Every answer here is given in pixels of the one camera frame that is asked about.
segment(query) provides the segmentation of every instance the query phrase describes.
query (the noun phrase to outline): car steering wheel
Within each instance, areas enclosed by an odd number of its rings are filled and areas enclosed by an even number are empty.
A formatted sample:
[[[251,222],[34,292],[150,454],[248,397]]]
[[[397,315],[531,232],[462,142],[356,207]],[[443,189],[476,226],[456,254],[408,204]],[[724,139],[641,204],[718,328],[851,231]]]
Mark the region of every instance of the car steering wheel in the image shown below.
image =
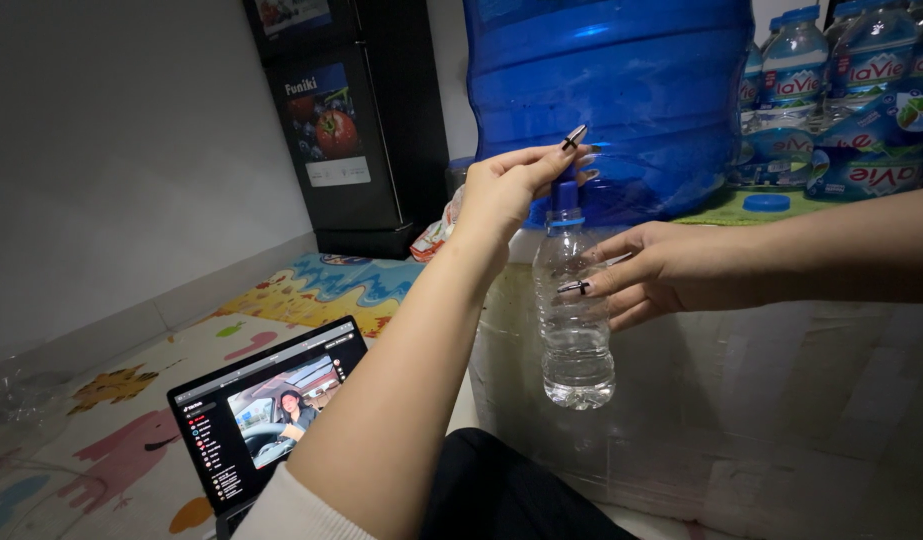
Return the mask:
[[[287,423],[262,423],[261,425],[252,425],[248,429],[241,432],[241,437],[244,440],[248,440],[251,437],[257,436],[279,436],[287,428]],[[263,466],[271,463],[274,460],[277,460],[281,456],[284,456],[294,448],[294,445],[297,444],[297,441],[288,437],[287,441],[282,441],[275,446],[266,449],[265,451],[259,453],[252,461],[255,463],[256,469],[261,469]]]

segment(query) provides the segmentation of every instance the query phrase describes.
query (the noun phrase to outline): refrigerator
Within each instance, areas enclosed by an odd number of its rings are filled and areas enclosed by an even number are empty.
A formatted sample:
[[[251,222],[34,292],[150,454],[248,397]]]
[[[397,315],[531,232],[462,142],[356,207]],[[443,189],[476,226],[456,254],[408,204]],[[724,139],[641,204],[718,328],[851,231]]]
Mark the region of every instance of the refrigerator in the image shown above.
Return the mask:
[[[318,250],[403,260],[449,200],[425,0],[243,0]]]

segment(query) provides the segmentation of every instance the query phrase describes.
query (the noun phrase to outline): black pants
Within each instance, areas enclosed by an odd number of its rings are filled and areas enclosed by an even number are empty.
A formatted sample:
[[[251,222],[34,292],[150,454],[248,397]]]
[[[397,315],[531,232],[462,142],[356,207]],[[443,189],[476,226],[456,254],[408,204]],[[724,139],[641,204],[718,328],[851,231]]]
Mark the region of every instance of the black pants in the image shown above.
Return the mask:
[[[421,538],[637,540],[557,476],[475,428],[445,439]]]

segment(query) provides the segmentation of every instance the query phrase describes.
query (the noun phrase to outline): baseboard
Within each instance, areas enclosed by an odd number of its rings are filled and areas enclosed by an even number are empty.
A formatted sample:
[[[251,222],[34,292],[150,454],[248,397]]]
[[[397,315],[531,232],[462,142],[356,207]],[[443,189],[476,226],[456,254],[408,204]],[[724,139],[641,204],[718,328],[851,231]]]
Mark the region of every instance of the baseboard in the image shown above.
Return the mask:
[[[160,336],[178,332],[274,274],[317,251],[314,232],[217,270],[155,298],[85,325],[40,347],[0,360],[0,376],[54,372],[75,377]]]

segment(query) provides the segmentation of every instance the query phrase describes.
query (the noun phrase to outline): white sleeve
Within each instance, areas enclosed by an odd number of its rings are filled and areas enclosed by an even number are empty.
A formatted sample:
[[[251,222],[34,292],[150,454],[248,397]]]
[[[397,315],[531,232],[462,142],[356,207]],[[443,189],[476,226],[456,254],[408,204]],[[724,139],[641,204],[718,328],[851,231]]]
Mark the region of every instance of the white sleeve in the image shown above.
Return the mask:
[[[233,540],[375,540],[278,465]]]

